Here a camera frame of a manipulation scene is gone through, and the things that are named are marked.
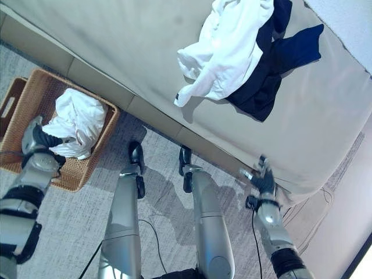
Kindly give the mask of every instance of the laundry basket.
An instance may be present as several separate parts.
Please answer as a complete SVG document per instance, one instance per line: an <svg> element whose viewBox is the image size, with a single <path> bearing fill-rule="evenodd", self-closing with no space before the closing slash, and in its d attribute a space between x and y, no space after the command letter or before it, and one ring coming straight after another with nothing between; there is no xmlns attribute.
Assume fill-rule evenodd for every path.
<svg viewBox="0 0 372 279"><path fill-rule="evenodd" d="M79 190L89 179L103 147L113 132L120 111L112 103L73 84L71 81L47 72L35 69L28 80L16 78L10 86L0 108L0 152L22 152L22 136L29 122L38 115L43 117L43 125L55 116L55 102L67 88L74 88L91 96L108 107L105 123L97 143L92 148L91 156L84 160L66 158L60 170L60 177L52 184L68 191ZM21 172L22 157L15 154L0 156L0 168Z"/></svg>

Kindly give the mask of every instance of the dark blue garment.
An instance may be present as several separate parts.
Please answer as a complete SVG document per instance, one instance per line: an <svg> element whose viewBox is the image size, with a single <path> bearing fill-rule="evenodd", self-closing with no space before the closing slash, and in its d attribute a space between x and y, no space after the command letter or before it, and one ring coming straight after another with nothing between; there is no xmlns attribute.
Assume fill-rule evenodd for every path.
<svg viewBox="0 0 372 279"><path fill-rule="evenodd" d="M226 98L259 121L265 121L274 107L281 74L320 59L319 35L324 26L307 28L291 38L283 36L291 16L292 2L274 0L271 18L259 29L256 42L263 54L249 79Z"/></svg>

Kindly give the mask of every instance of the white cloth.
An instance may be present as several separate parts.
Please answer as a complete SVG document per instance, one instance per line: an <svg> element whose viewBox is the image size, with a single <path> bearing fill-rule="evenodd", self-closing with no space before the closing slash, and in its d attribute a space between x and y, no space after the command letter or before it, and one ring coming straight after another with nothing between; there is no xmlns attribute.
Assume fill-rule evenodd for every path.
<svg viewBox="0 0 372 279"><path fill-rule="evenodd" d="M42 130L58 138L72 137L73 142L50 148L64 157L85 159L97 142L105 122L107 106L72 88L56 100L56 114Z"/></svg>
<svg viewBox="0 0 372 279"><path fill-rule="evenodd" d="M174 104L184 106L191 96L220 100L245 83L262 55L258 29L273 10L273 0L215 0L199 42L177 52L182 73L195 82L178 92Z"/></svg>

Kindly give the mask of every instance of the beige bedsheet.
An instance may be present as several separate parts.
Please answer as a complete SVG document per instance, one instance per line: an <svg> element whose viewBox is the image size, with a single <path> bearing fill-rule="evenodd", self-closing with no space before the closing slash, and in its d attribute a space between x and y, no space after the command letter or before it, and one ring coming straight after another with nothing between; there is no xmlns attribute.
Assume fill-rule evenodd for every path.
<svg viewBox="0 0 372 279"><path fill-rule="evenodd" d="M247 165L266 154L289 204L323 186L372 111L370 75L327 27L322 58L283 79L271 115L259 123L227 102L194 98L182 109L173 105L187 84L176 52L197 41L212 0L2 2L5 12ZM286 37L320 23L302 1L293 3Z"/></svg>

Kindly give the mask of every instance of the wall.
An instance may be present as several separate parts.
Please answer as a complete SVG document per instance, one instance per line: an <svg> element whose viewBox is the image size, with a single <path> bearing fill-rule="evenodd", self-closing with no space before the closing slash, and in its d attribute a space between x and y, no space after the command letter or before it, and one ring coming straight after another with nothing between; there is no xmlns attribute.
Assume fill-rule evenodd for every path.
<svg viewBox="0 0 372 279"><path fill-rule="evenodd" d="M372 231L372 116L363 132L334 204L302 255L317 279L340 279Z"/></svg>

